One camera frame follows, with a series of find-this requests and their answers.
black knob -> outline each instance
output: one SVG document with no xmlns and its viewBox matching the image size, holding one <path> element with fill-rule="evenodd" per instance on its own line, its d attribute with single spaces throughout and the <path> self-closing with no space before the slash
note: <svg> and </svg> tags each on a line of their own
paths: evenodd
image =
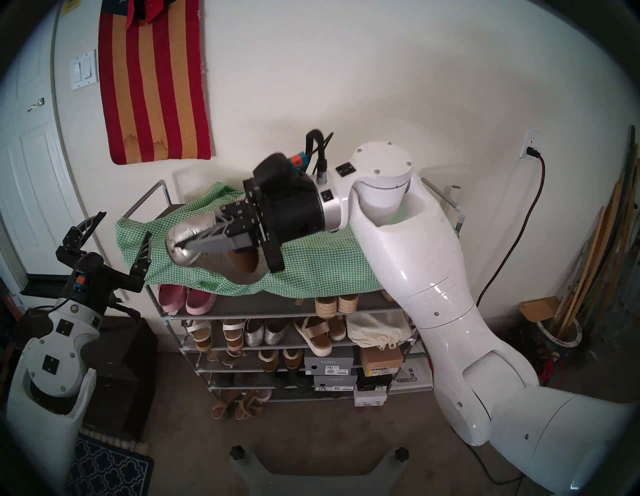
<svg viewBox="0 0 640 496">
<path fill-rule="evenodd" d="M 234 460 L 238 461 L 244 458 L 244 448 L 240 445 L 238 446 L 233 446 L 231 448 L 231 458 L 233 458 Z"/>
<path fill-rule="evenodd" d="M 409 459 L 409 450 L 407 448 L 403 448 L 400 446 L 400 448 L 396 449 L 396 460 L 399 461 L 400 463 L 407 461 Z"/>
</svg>

red and orange striped rug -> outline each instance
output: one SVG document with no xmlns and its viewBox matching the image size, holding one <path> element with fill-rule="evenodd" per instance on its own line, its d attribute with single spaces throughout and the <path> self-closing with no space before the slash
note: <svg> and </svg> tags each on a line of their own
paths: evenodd
<svg viewBox="0 0 640 496">
<path fill-rule="evenodd" d="M 98 34 L 102 108 L 111 159 L 119 165 L 209 159 L 200 68 L 199 0 L 175 0 L 149 23 L 133 0 L 103 0 Z"/>
</svg>

doormat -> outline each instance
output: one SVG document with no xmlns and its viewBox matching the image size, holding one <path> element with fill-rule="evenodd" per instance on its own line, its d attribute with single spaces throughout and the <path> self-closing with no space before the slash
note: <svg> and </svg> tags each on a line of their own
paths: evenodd
<svg viewBox="0 0 640 496">
<path fill-rule="evenodd" d="M 67 477 L 70 496 L 146 496 L 154 459 L 79 434 Z"/>
<path fill-rule="evenodd" d="M 199 9 L 200 0 L 102 1 L 100 93 L 114 163 L 211 158 Z"/>
</svg>

blue patterned mat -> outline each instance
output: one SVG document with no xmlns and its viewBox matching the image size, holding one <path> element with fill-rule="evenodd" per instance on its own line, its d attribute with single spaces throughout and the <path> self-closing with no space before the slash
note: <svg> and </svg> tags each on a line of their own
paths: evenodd
<svg viewBox="0 0 640 496">
<path fill-rule="evenodd" d="M 116 448 L 83 434 L 67 478 L 70 496 L 145 496 L 154 459 Z"/>
</svg>

white wall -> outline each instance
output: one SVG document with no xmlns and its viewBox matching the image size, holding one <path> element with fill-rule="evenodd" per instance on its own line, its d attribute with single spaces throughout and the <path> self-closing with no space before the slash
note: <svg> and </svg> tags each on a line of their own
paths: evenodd
<svg viewBox="0 0 640 496">
<path fill-rule="evenodd" d="M 538 188 L 537 161 L 518 160 L 532 128 L 542 132 L 545 189 L 480 310 L 502 316 L 557 290 L 620 173 L 627 127 L 640 124 L 636 91 L 595 44 L 525 1 L 202 4 L 210 161 L 114 165 L 100 88 L 73 92 L 68 73 L 69 59 L 97 47 L 100 0 L 60 19 L 61 130 L 87 211 L 108 212 L 97 235 L 114 267 L 125 269 L 112 224 L 157 179 L 182 201 L 214 180 L 239 186 L 318 127 L 335 131 L 330 162 L 391 140 L 439 186 L 463 187 L 461 243 L 477 297 Z M 163 202 L 158 193 L 134 218 L 150 220 Z M 131 305 L 155 315 L 146 294 Z"/>
</svg>

